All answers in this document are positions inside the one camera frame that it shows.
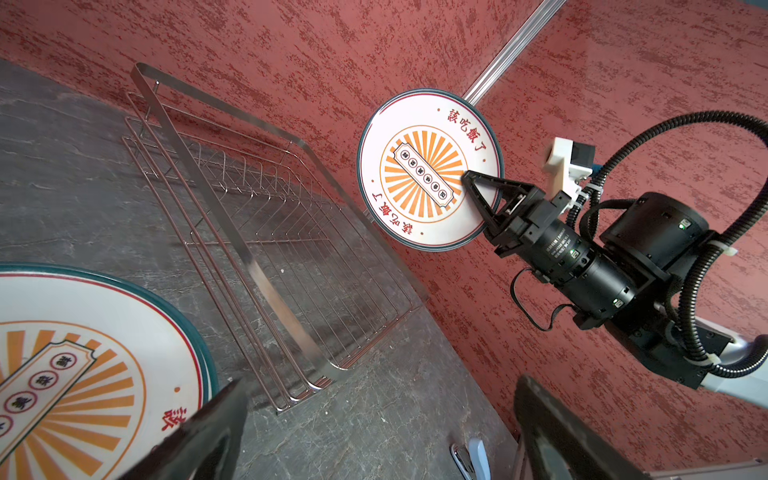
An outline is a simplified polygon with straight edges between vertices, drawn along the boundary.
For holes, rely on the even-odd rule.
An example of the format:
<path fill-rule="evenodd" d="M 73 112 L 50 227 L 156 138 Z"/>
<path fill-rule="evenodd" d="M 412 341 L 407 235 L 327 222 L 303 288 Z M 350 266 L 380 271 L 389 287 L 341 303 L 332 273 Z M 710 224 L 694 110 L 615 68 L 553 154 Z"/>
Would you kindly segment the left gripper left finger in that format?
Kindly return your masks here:
<path fill-rule="evenodd" d="M 122 477 L 232 479 L 247 415 L 247 388 L 235 379 Z"/>

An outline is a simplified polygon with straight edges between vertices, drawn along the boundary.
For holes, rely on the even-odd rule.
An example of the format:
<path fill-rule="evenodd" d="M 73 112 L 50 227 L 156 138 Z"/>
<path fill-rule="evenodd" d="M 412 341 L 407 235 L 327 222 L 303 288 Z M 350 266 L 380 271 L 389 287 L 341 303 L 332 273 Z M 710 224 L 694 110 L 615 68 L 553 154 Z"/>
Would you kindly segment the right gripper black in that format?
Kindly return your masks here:
<path fill-rule="evenodd" d="M 501 258 L 532 247 L 570 204 L 570 196 L 563 191 L 547 199 L 532 184 L 479 171 L 464 172 L 461 184 L 481 216 L 494 253 Z"/>

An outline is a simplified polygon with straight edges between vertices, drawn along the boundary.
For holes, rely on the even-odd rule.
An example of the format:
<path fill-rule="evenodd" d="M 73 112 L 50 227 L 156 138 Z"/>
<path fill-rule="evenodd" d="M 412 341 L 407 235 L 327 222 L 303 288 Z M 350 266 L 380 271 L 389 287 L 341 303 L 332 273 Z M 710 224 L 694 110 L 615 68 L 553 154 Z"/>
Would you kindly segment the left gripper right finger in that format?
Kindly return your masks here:
<path fill-rule="evenodd" d="M 517 381 L 514 412 L 534 479 L 648 477 L 530 376 Z"/>

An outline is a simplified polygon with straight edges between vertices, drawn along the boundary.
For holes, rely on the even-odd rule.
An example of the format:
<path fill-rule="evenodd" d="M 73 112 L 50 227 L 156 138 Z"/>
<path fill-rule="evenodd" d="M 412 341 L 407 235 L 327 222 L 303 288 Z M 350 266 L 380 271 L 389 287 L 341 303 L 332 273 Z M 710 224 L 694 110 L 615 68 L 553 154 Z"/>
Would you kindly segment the orange striped plate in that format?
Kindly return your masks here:
<path fill-rule="evenodd" d="M 467 171 L 504 176 L 495 133 L 465 100 L 416 89 L 380 107 L 357 151 L 357 180 L 376 225 L 415 250 L 445 252 L 478 237 L 483 219 L 465 192 Z"/>
<path fill-rule="evenodd" d="M 74 267 L 1 267 L 1 475 L 115 479 L 218 392 L 195 326 L 159 295 Z"/>

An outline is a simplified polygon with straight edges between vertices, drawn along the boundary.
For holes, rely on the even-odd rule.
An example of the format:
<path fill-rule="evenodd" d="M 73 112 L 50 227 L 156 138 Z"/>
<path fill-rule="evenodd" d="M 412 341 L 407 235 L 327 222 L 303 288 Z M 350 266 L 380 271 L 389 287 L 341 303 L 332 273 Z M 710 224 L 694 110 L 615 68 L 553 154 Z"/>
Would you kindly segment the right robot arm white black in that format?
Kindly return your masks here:
<path fill-rule="evenodd" d="M 767 367 L 740 378 L 718 377 L 708 366 L 741 367 L 756 358 L 762 338 L 749 342 L 714 322 L 696 318 L 708 357 L 686 346 L 682 317 L 685 276 L 715 232 L 686 205 L 659 193 L 607 200 L 589 209 L 578 226 L 558 217 L 568 203 L 531 185 L 467 171 L 461 182 L 479 211 L 500 257 L 522 259 L 541 283 L 567 299 L 581 330 L 605 327 L 651 372 L 683 384 L 767 404 Z"/>

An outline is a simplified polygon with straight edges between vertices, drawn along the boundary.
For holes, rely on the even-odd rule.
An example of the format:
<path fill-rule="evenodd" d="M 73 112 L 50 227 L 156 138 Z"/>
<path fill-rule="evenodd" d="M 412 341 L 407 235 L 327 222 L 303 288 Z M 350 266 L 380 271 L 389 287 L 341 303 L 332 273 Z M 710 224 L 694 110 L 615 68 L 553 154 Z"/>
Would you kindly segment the light blue small bottle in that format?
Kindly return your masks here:
<path fill-rule="evenodd" d="M 491 479 L 488 455 L 480 438 L 470 438 L 466 445 L 453 443 L 450 454 L 463 480 Z"/>

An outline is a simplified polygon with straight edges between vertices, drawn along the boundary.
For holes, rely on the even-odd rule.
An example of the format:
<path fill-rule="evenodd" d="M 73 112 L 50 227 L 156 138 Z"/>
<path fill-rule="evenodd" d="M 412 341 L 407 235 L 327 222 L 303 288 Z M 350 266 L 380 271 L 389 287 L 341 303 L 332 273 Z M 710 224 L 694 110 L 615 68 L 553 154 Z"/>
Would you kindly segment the right corner aluminium post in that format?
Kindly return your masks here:
<path fill-rule="evenodd" d="M 541 1 L 475 79 L 463 99 L 476 106 L 566 3 L 566 0 Z"/>

